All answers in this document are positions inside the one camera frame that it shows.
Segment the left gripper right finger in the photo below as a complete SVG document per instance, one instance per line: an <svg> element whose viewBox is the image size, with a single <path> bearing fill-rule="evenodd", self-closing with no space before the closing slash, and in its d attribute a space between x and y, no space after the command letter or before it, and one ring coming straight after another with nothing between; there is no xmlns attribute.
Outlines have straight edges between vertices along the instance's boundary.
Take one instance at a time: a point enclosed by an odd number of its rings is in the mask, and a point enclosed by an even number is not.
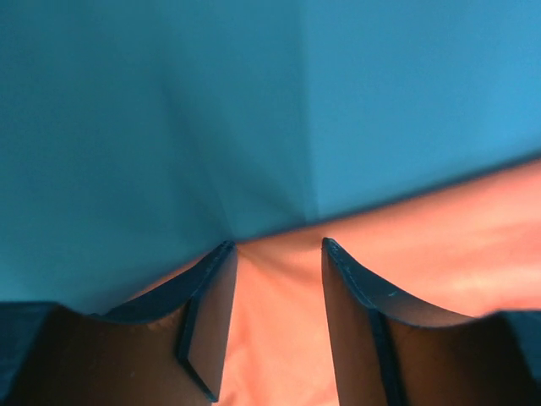
<svg viewBox="0 0 541 406"><path fill-rule="evenodd" d="M537 405L540 314L470 317L430 304L322 242L342 405Z"/></svg>

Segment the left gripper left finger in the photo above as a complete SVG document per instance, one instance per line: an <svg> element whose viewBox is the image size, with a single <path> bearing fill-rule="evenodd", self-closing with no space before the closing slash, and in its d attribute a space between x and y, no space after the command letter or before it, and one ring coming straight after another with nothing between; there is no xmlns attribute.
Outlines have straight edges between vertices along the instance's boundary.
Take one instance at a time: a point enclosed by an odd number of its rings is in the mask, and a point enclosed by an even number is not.
<svg viewBox="0 0 541 406"><path fill-rule="evenodd" d="M104 315L1 305L4 405L209 405L221 391L237 275L232 242Z"/></svg>

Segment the orange t shirt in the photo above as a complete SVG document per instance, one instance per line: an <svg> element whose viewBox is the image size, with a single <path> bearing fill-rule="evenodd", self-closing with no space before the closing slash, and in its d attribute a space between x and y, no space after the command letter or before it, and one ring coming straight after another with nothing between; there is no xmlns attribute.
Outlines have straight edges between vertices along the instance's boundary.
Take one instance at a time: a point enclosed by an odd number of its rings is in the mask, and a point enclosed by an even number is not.
<svg viewBox="0 0 541 406"><path fill-rule="evenodd" d="M422 299L481 315L540 304L540 161L309 226L300 162L231 162L174 182L179 202L220 203L238 241L223 405L335 405L320 270L334 238Z"/></svg>

